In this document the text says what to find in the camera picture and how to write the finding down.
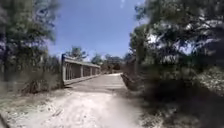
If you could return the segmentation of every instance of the wooden bridge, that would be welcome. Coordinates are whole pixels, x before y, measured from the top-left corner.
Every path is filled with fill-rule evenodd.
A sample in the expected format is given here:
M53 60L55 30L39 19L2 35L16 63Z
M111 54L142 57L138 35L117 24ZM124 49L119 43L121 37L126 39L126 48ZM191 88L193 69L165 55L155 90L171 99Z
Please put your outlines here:
M62 81L64 85L91 79L100 73L101 69L98 65L80 62L64 54L62 55Z

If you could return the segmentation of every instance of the fence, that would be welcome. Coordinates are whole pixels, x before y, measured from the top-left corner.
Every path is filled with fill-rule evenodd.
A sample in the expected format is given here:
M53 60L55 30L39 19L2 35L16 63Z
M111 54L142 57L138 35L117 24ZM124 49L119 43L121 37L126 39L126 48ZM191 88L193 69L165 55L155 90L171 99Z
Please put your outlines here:
M62 55L62 81L64 85L96 77L100 74L100 66L80 62Z

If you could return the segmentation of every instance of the sky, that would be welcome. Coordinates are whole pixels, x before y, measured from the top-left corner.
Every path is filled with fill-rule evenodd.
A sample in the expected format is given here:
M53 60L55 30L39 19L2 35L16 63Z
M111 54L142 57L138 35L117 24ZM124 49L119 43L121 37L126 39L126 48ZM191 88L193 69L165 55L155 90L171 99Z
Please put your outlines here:
M123 57L130 32L138 25L134 7L143 0L59 0L56 42L51 54L80 46L92 58L96 53Z

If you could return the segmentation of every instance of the boardwalk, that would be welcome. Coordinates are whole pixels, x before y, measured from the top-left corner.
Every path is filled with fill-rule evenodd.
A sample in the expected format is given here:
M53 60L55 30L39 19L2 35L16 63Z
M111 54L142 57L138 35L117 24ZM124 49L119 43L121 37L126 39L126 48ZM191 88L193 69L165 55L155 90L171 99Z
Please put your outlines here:
M70 85L66 95L12 121L14 128L141 128L140 109L119 74Z

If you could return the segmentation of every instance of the foliage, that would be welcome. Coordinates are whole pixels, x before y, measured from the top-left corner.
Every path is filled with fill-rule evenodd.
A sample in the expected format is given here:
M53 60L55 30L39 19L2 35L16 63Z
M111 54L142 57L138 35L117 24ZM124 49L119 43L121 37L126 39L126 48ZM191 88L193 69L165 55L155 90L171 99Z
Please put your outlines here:
M46 42L54 41L57 8L57 0L0 1L0 64L6 83L44 70Z
M112 72L112 70L121 70L122 59L118 56L105 55L105 60L102 64L102 70Z
M96 54L92 59L91 63L101 65L103 63L102 57L100 54Z
M73 57L78 61L83 61L88 55L81 47L72 46L71 51L65 53L69 57Z

